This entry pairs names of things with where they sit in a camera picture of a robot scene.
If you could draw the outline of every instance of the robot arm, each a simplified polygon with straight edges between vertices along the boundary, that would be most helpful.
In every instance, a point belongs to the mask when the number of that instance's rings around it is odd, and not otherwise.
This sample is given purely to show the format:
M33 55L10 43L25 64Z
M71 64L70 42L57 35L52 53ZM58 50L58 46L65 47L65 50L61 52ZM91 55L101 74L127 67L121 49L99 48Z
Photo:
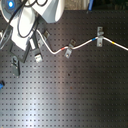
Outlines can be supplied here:
M31 5L34 1L35 0L28 0L26 5ZM20 4L20 0L1 0L1 12L7 22ZM55 23L61 18L64 6L65 0L36 0L33 6L29 8L24 7L21 17L21 11L19 11L10 23L13 27L13 34L11 37L12 41L19 48L25 51L28 39L31 38L32 34L30 33L27 37L25 37L25 35L30 32L32 26L34 25L36 13L41 15L47 23Z

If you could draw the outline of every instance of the optical breadboard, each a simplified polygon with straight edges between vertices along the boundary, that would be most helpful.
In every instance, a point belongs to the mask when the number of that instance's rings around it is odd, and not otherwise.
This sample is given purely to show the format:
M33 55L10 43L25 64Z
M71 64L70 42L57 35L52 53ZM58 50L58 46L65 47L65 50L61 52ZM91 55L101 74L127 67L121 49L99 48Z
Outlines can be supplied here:
M38 29L50 33L53 51L104 36L128 47L127 11L65 11L59 22L41 21ZM0 30L6 28L0 15ZM13 76L9 42L0 51L0 127L3 128L127 128L128 52L107 41L73 50L69 59L62 51L52 55L42 46L43 62L36 63L30 49L21 75ZM14 46L22 57L23 51Z

